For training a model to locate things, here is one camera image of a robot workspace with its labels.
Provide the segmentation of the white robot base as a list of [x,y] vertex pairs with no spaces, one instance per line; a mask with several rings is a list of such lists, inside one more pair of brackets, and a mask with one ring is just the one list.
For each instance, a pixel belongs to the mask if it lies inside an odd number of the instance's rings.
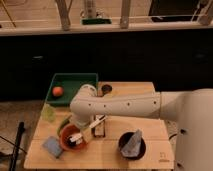
[[213,90],[181,99],[174,171],[213,171]]

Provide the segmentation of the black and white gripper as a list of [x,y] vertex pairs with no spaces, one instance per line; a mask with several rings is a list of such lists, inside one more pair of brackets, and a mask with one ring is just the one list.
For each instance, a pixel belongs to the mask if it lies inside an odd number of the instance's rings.
[[96,138],[103,138],[105,136],[105,115],[95,115],[93,120],[100,120],[100,123],[92,129],[92,133]]

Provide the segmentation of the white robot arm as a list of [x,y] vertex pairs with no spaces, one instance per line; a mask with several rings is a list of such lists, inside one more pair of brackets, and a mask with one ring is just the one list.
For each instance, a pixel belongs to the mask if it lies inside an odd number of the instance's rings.
[[75,125],[85,128],[94,115],[137,117],[177,121],[181,99],[187,92],[150,92],[98,97],[97,90],[84,84],[70,102]]

